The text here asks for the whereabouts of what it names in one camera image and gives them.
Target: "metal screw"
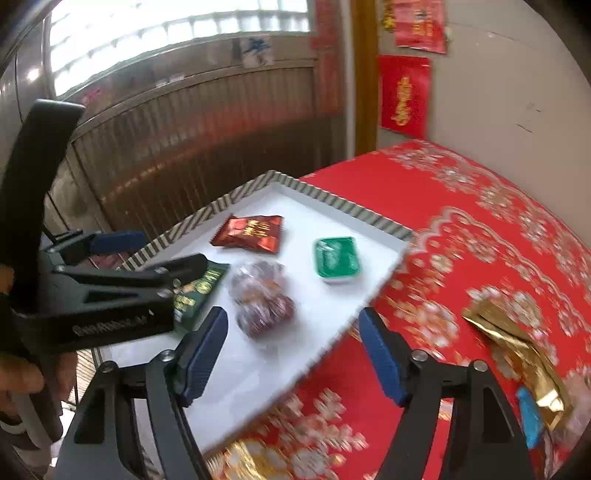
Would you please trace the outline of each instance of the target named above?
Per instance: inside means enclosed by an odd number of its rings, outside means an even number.
[[[172,290],[164,289],[164,290],[158,291],[158,297],[162,297],[164,299],[172,297],[173,295],[174,295],[174,293]]]
[[[163,362],[170,362],[174,358],[174,350],[164,350],[158,354],[158,358]]]
[[[429,355],[425,350],[413,350],[410,356],[416,362],[424,362],[425,360],[427,360],[427,358],[429,358]]]
[[[478,370],[479,372],[486,372],[488,370],[488,365],[482,360],[476,360],[474,362],[474,369]]]
[[[104,374],[107,374],[112,372],[115,368],[117,368],[117,364],[109,360],[100,366],[100,371],[102,371]]]

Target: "gold foil wrapper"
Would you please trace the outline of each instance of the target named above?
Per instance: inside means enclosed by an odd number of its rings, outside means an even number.
[[[561,378],[530,336],[490,300],[482,300],[463,312],[464,319],[503,351],[521,377],[552,431],[570,414],[572,403]]]

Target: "wall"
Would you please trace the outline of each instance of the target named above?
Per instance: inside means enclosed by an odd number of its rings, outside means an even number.
[[[503,175],[591,245],[591,87],[581,69],[522,0],[446,3],[448,55],[379,37],[382,54],[431,57],[428,140]],[[378,128],[379,148],[402,140]]]

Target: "plastic bag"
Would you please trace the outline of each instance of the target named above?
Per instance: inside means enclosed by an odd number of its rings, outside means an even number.
[[[573,402],[573,411],[553,431],[553,437],[563,449],[571,451],[591,420],[591,388],[588,379],[579,374],[567,377],[564,386]]]
[[[283,265],[258,261],[238,268],[230,281],[230,296],[238,303],[236,322],[250,337],[294,316],[295,305],[284,294]]]

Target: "human hand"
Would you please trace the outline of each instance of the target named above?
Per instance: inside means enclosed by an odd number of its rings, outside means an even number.
[[[59,398],[67,400],[76,381],[76,352],[62,353],[57,358],[56,377],[59,385]],[[39,368],[7,353],[0,353],[0,412],[13,420],[18,419],[18,410],[9,393],[31,394],[43,390],[45,381]]]

